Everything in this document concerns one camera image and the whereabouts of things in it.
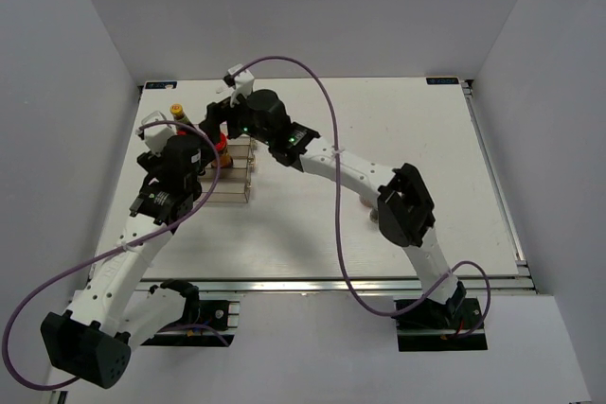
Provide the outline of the green bottle yellow cap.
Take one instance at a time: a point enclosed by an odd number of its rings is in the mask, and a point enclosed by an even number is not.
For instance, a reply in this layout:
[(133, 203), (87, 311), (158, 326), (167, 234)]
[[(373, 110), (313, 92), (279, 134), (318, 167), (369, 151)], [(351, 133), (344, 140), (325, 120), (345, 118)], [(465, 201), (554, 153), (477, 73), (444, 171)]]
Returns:
[(174, 103), (170, 106), (169, 111), (173, 120), (177, 122), (176, 130), (178, 133), (181, 135), (189, 134), (193, 128), (193, 124), (186, 115), (183, 106), (179, 103)]

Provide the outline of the red lid sauce jar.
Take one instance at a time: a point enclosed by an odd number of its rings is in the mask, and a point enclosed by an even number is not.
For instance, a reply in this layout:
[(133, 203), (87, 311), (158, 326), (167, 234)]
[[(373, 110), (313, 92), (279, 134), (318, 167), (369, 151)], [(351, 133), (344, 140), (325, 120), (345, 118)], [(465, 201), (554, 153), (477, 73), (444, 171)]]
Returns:
[(233, 158), (229, 152), (226, 135), (220, 133), (220, 141), (215, 145), (219, 159), (211, 163), (212, 168), (231, 168), (234, 165)]

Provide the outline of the pink cap white bottle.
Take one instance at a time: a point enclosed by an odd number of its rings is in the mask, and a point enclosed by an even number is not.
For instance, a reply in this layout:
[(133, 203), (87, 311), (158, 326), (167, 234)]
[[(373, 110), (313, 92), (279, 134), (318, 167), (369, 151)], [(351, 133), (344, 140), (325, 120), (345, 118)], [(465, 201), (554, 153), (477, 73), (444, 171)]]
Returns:
[(364, 197), (362, 197), (362, 196), (360, 196), (360, 197), (359, 197), (359, 202), (360, 202), (360, 203), (361, 203), (361, 204), (362, 204), (364, 207), (366, 207), (366, 208), (369, 208), (369, 209), (375, 209), (375, 208), (376, 208), (376, 206), (375, 206), (375, 202), (374, 202), (374, 201), (371, 201), (371, 200), (369, 200), (369, 199), (366, 199), (366, 198), (364, 198)]

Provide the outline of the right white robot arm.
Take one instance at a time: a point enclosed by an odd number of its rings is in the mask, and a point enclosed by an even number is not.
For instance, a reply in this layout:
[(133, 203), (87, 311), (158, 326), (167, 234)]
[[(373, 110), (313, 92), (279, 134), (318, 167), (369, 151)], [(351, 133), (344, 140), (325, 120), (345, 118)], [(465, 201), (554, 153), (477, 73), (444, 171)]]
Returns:
[(230, 139), (246, 134), (265, 144), (283, 166), (331, 180), (369, 202), (378, 213), (380, 233), (412, 264), (426, 297), (420, 307), (429, 319), (447, 327), (460, 318), (466, 290), (438, 243), (435, 204), (416, 167), (385, 167), (337, 150), (319, 132), (292, 121), (277, 93), (268, 89), (210, 103), (199, 126), (213, 139), (222, 127)]

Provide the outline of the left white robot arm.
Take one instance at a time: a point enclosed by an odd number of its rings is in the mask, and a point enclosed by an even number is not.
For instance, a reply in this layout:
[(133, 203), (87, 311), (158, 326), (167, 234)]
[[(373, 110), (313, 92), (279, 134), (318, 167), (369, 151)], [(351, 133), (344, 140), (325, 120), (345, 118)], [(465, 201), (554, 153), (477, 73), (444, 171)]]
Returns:
[(200, 198), (198, 175), (212, 159), (205, 141), (193, 134), (173, 135), (160, 152), (138, 156), (147, 175), (118, 238), (117, 255), (98, 265), (63, 313), (50, 312), (42, 321), (46, 352), (55, 368), (109, 389), (139, 345), (168, 325), (189, 327), (198, 321), (200, 299), (187, 281), (170, 279), (151, 287), (135, 307), (128, 302), (175, 234), (173, 223)]

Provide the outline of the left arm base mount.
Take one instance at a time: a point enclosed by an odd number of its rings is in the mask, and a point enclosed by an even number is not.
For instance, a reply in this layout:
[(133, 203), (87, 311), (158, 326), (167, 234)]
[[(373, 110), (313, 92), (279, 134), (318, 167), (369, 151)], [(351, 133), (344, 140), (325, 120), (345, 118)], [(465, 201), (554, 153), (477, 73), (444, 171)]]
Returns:
[(240, 301), (202, 297), (199, 289), (183, 280), (168, 280), (149, 288), (149, 296), (160, 290), (176, 293), (184, 301), (182, 317), (169, 324), (181, 329), (165, 329), (145, 340), (143, 346), (158, 347), (229, 347), (235, 338), (240, 315)]

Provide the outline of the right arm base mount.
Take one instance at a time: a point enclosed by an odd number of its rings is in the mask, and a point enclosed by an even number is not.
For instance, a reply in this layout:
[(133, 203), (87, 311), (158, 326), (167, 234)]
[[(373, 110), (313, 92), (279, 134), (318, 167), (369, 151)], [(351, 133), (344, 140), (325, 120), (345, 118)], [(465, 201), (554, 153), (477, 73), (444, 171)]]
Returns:
[(466, 298), (453, 317), (430, 309), (426, 301), (396, 318), (398, 350), (403, 353), (487, 351), (482, 308)]

